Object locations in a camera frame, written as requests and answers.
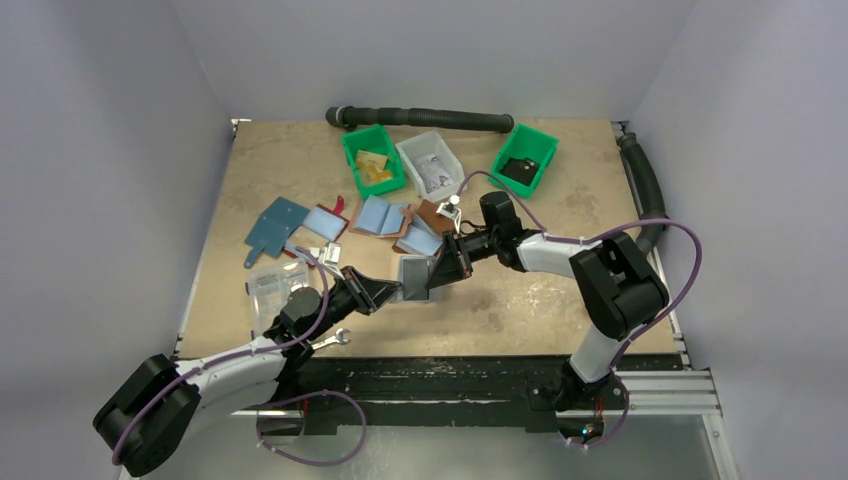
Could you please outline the cream card holder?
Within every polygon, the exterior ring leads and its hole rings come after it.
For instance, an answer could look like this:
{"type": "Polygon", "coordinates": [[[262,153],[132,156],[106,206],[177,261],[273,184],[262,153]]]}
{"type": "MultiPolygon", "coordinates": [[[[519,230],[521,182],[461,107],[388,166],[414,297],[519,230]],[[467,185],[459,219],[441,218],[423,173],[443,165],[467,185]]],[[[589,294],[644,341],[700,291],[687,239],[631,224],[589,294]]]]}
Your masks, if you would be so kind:
{"type": "Polygon", "coordinates": [[[430,303],[441,298],[438,288],[428,289],[426,281],[432,272],[434,257],[401,255],[397,262],[397,281],[402,284],[396,303],[430,303]]]}

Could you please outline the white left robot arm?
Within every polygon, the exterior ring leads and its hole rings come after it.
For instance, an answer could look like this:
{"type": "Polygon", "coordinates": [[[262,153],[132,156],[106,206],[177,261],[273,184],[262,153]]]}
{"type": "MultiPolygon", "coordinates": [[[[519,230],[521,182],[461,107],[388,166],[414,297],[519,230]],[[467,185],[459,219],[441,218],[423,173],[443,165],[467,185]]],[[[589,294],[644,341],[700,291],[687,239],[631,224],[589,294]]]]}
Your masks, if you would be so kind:
{"type": "Polygon", "coordinates": [[[378,311],[402,287],[346,266],[322,292],[291,292],[271,326],[241,347],[190,361],[147,358],[96,413],[93,427],[113,464],[141,477],[168,460],[184,438],[234,412],[306,409],[317,395],[300,389],[300,370],[322,348],[319,337],[353,313],[378,311]]]}

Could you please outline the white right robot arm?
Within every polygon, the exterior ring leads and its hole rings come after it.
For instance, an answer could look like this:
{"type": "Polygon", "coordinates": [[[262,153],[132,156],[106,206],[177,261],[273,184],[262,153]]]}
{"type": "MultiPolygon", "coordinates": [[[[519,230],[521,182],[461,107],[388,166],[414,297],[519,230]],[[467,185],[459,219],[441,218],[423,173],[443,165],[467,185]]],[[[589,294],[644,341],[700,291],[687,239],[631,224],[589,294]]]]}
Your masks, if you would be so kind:
{"type": "Polygon", "coordinates": [[[668,305],[667,288],[625,232],[589,245],[556,242],[525,228],[504,191],[485,194],[479,204],[483,225],[444,234],[426,289],[465,280],[475,262],[490,257],[518,272],[575,280],[592,326],[564,368],[561,392],[573,406],[588,405],[625,340],[668,305]]]}

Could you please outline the brown open card holder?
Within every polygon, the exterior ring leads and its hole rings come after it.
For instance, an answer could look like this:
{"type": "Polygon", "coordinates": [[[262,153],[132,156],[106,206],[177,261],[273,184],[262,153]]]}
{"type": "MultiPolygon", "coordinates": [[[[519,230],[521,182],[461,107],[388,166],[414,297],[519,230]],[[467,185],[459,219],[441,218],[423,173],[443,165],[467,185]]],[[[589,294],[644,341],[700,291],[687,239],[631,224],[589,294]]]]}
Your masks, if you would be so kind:
{"type": "Polygon", "coordinates": [[[442,248],[443,236],[455,233],[454,221],[437,212],[438,205],[422,200],[413,212],[406,233],[399,237],[392,250],[399,254],[435,257],[442,248]]]}

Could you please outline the pink open card holder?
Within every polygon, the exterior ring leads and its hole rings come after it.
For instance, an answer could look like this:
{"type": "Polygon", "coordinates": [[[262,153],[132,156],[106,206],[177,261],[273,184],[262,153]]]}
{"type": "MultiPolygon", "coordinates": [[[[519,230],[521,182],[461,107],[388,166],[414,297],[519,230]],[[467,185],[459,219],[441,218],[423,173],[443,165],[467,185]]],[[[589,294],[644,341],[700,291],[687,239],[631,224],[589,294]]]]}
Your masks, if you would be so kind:
{"type": "Polygon", "coordinates": [[[349,230],[374,238],[400,238],[412,224],[413,205],[371,195],[356,207],[349,230]]]}

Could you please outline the red open card holder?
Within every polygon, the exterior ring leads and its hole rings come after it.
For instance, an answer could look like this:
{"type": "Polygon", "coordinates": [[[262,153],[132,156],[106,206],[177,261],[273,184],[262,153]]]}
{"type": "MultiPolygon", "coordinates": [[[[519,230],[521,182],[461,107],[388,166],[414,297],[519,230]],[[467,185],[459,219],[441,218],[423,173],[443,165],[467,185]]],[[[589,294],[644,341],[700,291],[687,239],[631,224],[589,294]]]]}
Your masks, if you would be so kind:
{"type": "Polygon", "coordinates": [[[349,220],[343,216],[345,205],[344,197],[338,195],[333,207],[323,204],[313,207],[287,239],[283,252],[297,257],[300,255],[297,247],[320,248],[327,242],[336,242],[349,226],[349,220]]]}

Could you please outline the blue card holder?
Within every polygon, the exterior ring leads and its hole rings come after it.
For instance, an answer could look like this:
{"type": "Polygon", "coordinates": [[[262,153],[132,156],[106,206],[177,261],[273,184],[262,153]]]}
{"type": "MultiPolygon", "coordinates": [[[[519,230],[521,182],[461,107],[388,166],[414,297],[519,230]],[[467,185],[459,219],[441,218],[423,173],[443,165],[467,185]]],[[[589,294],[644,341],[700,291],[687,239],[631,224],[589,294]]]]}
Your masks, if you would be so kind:
{"type": "Polygon", "coordinates": [[[250,251],[243,266],[251,269],[261,254],[278,258],[289,237],[306,219],[310,210],[284,197],[277,197],[257,217],[245,238],[250,251]]]}

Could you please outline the gold card upper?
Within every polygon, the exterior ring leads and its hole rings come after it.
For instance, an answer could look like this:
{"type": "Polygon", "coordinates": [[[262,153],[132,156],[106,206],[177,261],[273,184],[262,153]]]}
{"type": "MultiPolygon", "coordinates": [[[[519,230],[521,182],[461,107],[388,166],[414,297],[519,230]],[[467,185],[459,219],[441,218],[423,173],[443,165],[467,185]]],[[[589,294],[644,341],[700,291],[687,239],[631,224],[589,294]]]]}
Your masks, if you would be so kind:
{"type": "Polygon", "coordinates": [[[366,150],[359,150],[355,156],[355,165],[358,169],[365,167],[366,165],[374,165],[377,168],[386,169],[386,165],[388,163],[388,156],[382,155],[366,150]]]}

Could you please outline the silver wrench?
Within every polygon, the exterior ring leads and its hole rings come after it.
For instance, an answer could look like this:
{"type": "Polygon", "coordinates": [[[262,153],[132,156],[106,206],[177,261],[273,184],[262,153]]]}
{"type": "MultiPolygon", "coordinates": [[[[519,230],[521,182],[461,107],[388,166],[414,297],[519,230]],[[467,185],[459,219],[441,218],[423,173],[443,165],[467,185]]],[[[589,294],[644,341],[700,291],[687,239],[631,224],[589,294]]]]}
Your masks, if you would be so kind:
{"type": "Polygon", "coordinates": [[[350,339],[348,338],[349,333],[349,329],[339,328],[332,336],[329,336],[324,340],[313,343],[311,347],[314,351],[318,351],[335,345],[346,345],[350,342],[350,339]]]}

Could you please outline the white translucent plastic bin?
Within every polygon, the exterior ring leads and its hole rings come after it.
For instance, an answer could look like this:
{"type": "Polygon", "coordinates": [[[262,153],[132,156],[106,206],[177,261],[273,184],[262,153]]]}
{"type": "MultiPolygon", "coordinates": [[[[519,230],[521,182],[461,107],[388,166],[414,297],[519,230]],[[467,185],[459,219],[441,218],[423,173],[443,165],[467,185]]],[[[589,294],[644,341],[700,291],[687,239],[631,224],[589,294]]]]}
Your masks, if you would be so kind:
{"type": "Polygon", "coordinates": [[[416,194],[424,200],[448,200],[466,178],[459,159],[436,130],[400,141],[395,147],[416,194]]]}

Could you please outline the clear plastic box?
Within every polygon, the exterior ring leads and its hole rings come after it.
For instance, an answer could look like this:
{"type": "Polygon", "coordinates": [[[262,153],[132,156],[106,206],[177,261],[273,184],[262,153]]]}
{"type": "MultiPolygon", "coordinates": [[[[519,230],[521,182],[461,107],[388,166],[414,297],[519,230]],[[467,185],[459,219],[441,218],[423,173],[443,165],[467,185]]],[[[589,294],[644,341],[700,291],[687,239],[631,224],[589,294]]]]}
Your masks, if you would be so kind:
{"type": "Polygon", "coordinates": [[[252,269],[246,282],[252,332],[259,336],[269,329],[290,294],[309,285],[309,269],[302,259],[252,269]]]}

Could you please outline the small green plastic bin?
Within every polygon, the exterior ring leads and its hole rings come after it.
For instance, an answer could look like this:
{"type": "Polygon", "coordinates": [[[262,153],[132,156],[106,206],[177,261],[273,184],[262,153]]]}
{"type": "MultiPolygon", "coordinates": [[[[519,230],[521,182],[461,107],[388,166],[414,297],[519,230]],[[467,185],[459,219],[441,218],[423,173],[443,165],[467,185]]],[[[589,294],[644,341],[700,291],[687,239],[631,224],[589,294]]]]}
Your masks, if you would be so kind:
{"type": "Polygon", "coordinates": [[[490,173],[522,198],[530,198],[553,160],[559,140],[517,125],[495,157],[490,173]]]}

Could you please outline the large green plastic bin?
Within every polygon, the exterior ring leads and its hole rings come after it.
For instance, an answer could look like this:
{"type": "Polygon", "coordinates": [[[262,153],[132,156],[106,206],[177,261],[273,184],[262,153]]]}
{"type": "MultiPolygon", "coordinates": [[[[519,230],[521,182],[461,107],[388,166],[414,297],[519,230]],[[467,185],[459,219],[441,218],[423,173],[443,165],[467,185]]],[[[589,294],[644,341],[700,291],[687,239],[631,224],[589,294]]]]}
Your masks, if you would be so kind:
{"type": "Polygon", "coordinates": [[[370,126],[344,134],[341,143],[363,200],[406,186],[402,162],[383,126],[370,126]]]}

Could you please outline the aluminium frame rail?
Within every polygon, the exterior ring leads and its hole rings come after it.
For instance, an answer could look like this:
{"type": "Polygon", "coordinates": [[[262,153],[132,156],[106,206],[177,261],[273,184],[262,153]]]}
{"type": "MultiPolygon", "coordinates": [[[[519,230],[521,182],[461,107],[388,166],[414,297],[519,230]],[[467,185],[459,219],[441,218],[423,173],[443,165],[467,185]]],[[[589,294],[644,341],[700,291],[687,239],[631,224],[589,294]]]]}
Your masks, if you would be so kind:
{"type": "MultiPolygon", "coordinates": [[[[636,136],[632,133],[621,136],[618,146],[631,173],[641,206],[641,216],[634,224],[638,230],[636,237],[629,235],[627,225],[615,227],[591,238],[556,237],[541,224],[527,229],[539,230],[556,242],[579,245],[593,244],[613,234],[625,232],[647,258],[649,249],[657,244],[662,230],[670,225],[670,220],[663,208],[664,200],[656,175],[636,136]]],[[[523,207],[521,197],[504,183],[498,191],[509,195],[516,213],[523,207]]],[[[462,214],[460,230],[455,233],[470,233],[483,223],[475,224],[465,219],[462,214]]],[[[319,274],[322,286],[316,289],[318,292],[324,290],[326,283],[333,283],[338,278],[326,272],[321,265],[319,274]]],[[[369,360],[363,372],[356,372],[342,363],[316,360],[313,355],[301,368],[298,385],[303,392],[314,392],[317,395],[313,403],[306,408],[310,412],[327,411],[330,398],[348,402],[360,419],[367,416],[366,404],[374,403],[385,407],[392,401],[398,401],[404,409],[414,406],[428,409],[438,405],[454,408],[464,403],[474,408],[523,406],[530,418],[529,427],[532,431],[553,431],[558,428],[556,414],[559,412],[596,409],[608,400],[622,405],[628,404],[629,393],[617,374],[617,366],[629,346],[669,315],[677,305],[678,299],[669,295],[668,305],[652,321],[636,328],[625,340],[614,359],[609,376],[593,385],[574,386],[564,382],[564,368],[572,354],[564,359],[558,370],[548,372],[542,377],[530,375],[520,378],[514,361],[488,360],[481,372],[466,367],[455,378],[437,374],[433,379],[427,379],[422,369],[408,364],[394,365],[388,374],[383,374],[380,362],[369,360]]]]}

